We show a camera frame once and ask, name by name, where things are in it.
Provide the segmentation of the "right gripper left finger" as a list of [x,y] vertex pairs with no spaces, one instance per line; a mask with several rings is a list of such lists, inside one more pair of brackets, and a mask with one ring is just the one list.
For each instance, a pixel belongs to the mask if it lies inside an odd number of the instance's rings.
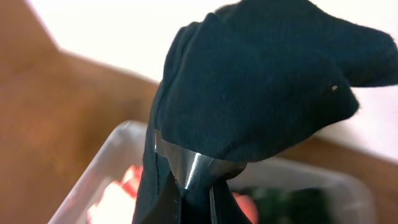
[[169,172],[157,202],[141,224],[180,224],[181,201],[178,183]]

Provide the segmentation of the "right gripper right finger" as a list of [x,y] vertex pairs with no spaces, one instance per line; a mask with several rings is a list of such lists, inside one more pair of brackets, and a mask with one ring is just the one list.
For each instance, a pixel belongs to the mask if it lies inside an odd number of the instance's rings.
[[215,182],[210,188],[211,224],[250,224],[226,182]]

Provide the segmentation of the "pink white printed garment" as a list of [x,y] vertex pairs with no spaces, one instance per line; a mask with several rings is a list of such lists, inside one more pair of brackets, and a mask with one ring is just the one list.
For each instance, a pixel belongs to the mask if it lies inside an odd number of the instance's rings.
[[129,224],[136,208],[143,167],[130,166],[120,182],[111,182],[86,212],[88,224]]

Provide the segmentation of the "green garment with tape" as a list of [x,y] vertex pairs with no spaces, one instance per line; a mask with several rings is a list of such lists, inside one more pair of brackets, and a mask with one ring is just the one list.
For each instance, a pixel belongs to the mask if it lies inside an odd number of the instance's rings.
[[264,224],[333,224],[330,201],[319,188],[286,191],[248,187],[238,192],[256,206],[258,222]]

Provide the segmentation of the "dark navy garment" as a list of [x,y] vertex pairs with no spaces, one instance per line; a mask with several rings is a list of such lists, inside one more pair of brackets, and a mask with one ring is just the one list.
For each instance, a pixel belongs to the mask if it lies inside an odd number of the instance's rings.
[[215,159],[262,161],[354,115],[352,88],[396,83],[390,35],[308,0],[244,0],[181,28],[150,111],[134,223],[170,173],[156,132]]

